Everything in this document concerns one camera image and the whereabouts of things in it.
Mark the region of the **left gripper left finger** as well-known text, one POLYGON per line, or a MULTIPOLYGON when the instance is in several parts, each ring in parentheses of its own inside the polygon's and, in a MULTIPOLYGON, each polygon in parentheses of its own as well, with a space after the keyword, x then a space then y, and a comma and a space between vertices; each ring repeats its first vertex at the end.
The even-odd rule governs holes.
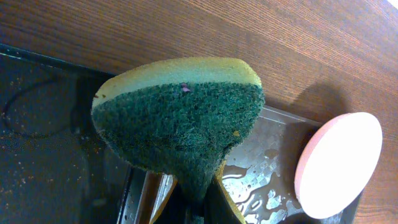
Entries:
POLYGON ((187 201, 176 178, 163 175, 149 223, 184 223, 186 206, 187 201))

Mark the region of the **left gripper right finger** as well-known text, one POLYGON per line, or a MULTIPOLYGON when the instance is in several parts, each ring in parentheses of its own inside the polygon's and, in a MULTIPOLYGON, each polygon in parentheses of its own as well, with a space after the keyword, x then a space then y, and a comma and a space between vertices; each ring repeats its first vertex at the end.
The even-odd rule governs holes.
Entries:
POLYGON ((217 168, 204 199, 205 224, 245 224, 242 213, 238 210, 222 183, 226 162, 217 168))

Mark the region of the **green yellow sponge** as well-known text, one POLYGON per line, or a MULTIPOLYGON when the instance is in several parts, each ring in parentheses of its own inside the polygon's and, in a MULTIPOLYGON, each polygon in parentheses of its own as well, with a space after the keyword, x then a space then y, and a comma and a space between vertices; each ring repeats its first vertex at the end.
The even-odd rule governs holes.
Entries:
POLYGON ((200 203, 232 148, 251 133, 265 99, 243 60, 185 57, 124 72, 95 93, 96 132, 132 166, 173 175, 200 203))

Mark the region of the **brown serving tray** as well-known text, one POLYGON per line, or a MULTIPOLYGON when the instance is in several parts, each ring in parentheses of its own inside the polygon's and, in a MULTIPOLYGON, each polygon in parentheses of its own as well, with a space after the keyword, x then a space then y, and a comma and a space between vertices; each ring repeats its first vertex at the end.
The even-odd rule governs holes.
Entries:
MULTIPOLYGON (((321 123, 265 106, 251 135, 226 157, 222 183, 246 223, 353 223, 359 198, 329 218, 306 215, 294 194, 294 167, 321 123)), ((128 174, 118 223, 150 221, 163 175, 128 174)))

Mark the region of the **black small tray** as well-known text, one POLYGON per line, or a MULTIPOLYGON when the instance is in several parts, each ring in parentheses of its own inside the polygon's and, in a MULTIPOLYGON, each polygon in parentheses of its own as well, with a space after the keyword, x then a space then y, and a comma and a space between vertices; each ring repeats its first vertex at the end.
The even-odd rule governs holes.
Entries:
POLYGON ((132 223, 130 167, 94 130, 109 74, 1 46, 1 222, 132 223))

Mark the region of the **pink plate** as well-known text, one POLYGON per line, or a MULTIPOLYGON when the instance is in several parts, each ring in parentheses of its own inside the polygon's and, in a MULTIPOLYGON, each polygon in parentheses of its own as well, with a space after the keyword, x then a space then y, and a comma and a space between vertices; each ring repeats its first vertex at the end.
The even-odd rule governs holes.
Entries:
POLYGON ((295 171, 295 194, 304 212, 324 219, 344 210, 369 182, 381 149, 381 124, 370 113, 346 113, 325 123, 295 171))

